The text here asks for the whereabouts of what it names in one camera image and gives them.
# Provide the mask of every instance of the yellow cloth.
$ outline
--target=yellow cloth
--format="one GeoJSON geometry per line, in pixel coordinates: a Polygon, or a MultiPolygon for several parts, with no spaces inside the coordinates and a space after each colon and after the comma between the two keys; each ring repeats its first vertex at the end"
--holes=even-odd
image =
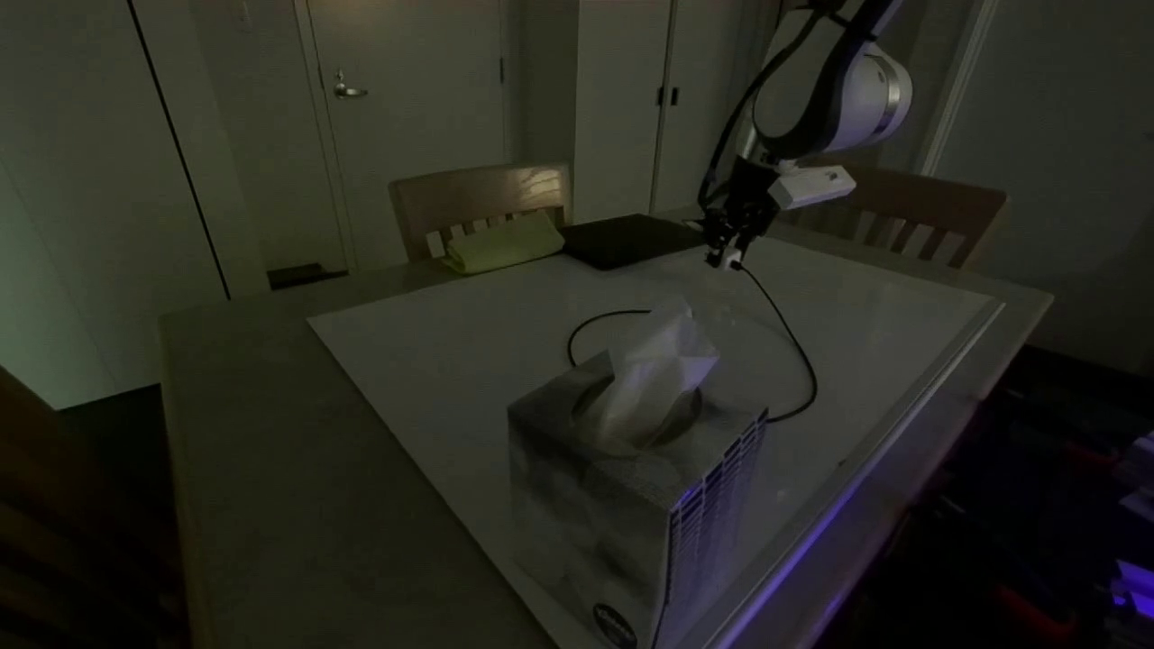
{"type": "Polygon", "coordinates": [[[516,221],[450,239],[443,261],[462,275],[474,275],[548,256],[564,245],[549,215],[537,210],[516,221]]]}

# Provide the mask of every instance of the tissue box opening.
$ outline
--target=tissue box opening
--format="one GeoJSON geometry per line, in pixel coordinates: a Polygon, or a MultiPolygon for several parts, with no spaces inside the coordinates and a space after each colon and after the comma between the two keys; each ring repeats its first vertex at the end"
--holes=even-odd
{"type": "Polygon", "coordinates": [[[509,406],[516,559],[605,646],[668,646],[730,573],[766,413],[703,387],[672,433],[610,453],[575,417],[607,379],[602,353],[509,406]]]}

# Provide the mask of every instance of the wooden chair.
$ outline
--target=wooden chair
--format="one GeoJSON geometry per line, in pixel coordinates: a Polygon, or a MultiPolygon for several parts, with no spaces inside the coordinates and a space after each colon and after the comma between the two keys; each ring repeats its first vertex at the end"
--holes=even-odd
{"type": "Polygon", "coordinates": [[[0,367],[0,644],[187,646],[171,527],[0,367]]]}
{"type": "Polygon", "coordinates": [[[471,234],[538,209],[552,211],[559,227],[572,218],[567,164],[430,173],[394,180],[389,194],[409,261],[434,256],[429,234],[440,234],[436,243],[443,246],[455,236],[471,234]]]}
{"type": "Polygon", "coordinates": [[[1006,203],[1005,192],[998,189],[827,159],[811,164],[841,164],[857,188],[844,199],[778,218],[899,254],[920,246],[919,259],[949,258],[944,261],[953,268],[967,266],[1006,203]],[[920,229],[924,238],[915,236],[920,229]],[[949,247],[954,243],[943,247],[951,238],[957,245],[953,252],[949,247]]]}

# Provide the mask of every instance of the tissue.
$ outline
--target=tissue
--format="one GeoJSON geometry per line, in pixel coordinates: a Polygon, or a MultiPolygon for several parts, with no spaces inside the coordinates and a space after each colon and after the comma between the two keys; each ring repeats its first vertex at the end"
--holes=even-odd
{"type": "Polygon", "coordinates": [[[718,360],[682,298],[661,303],[608,351],[613,382],[580,427],[587,443],[615,455],[646,448],[679,400],[697,389],[718,360]]]}

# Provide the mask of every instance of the white table surface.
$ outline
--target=white table surface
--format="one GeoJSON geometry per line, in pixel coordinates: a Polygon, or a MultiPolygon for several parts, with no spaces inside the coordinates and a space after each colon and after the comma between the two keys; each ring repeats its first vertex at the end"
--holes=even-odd
{"type": "MultiPolygon", "coordinates": [[[[1049,304],[1036,291],[883,251],[785,226],[774,234],[992,296],[1005,308],[852,498],[829,512],[835,515],[804,558],[766,573],[769,582],[744,575],[749,588],[735,592],[762,595],[714,613],[724,629],[715,640],[733,646],[805,643],[819,633],[831,603],[1049,304]]],[[[550,646],[304,320],[451,277],[415,264],[163,319],[198,647],[430,647],[477,637],[550,646]]],[[[796,522],[799,534],[814,523],[796,522]]]]}

